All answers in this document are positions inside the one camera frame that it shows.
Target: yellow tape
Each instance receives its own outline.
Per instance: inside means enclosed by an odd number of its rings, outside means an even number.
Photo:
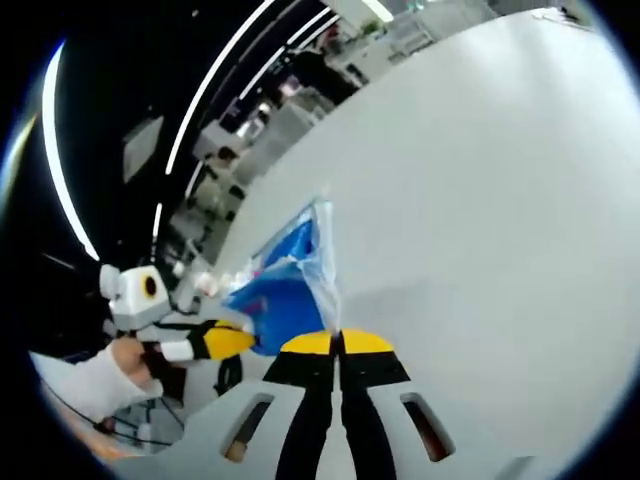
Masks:
[[[342,336],[344,337],[344,347],[347,354],[393,352],[393,345],[373,333],[344,328]]]
[[[307,353],[316,355],[328,355],[331,346],[330,332],[314,332],[299,335],[289,340],[280,349],[281,352]]]
[[[224,360],[251,348],[255,339],[241,330],[214,327],[204,334],[204,343],[211,358]]]

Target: human hand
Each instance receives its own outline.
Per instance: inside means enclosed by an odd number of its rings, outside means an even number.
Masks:
[[[138,387],[144,388],[151,380],[149,367],[142,360],[144,347],[140,340],[120,337],[111,342],[111,353],[118,368]]]

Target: black ceiling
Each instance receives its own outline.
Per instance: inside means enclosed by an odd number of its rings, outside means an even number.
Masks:
[[[266,10],[217,72],[174,171],[165,177],[169,151],[195,91],[260,3],[164,2],[154,10],[118,12],[69,29],[57,80],[56,131],[71,198],[101,261],[124,267],[149,253],[155,206],[164,203],[166,222],[195,167],[189,152],[205,111],[224,110],[273,52],[325,7],[319,0],[276,0]],[[158,146],[125,186],[121,141],[150,109],[165,117]],[[32,154],[38,158],[31,168],[38,169],[42,181],[49,179],[44,149],[32,149]],[[40,201],[51,203],[49,210],[58,209],[55,197]],[[57,243],[61,238],[67,242],[66,237],[43,238],[41,248],[60,250]],[[77,252],[84,255],[80,244]]]

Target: plastic bag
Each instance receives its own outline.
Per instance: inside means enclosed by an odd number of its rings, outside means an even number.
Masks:
[[[298,335],[338,330],[332,216],[326,200],[308,205],[254,255],[253,278],[223,299],[251,318],[256,353],[277,355]]]

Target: black strip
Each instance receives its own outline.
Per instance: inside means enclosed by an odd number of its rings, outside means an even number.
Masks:
[[[264,381],[309,389],[333,389],[334,357],[310,353],[280,352]]]
[[[395,480],[391,446],[366,390],[343,390],[341,412],[358,480]]]
[[[275,480],[316,478],[332,413],[330,388],[307,389],[282,446]]]
[[[377,387],[411,380],[393,352],[340,355],[342,389]]]
[[[242,381],[243,370],[240,355],[226,358],[218,368],[218,383],[213,388],[218,396],[224,395]]]

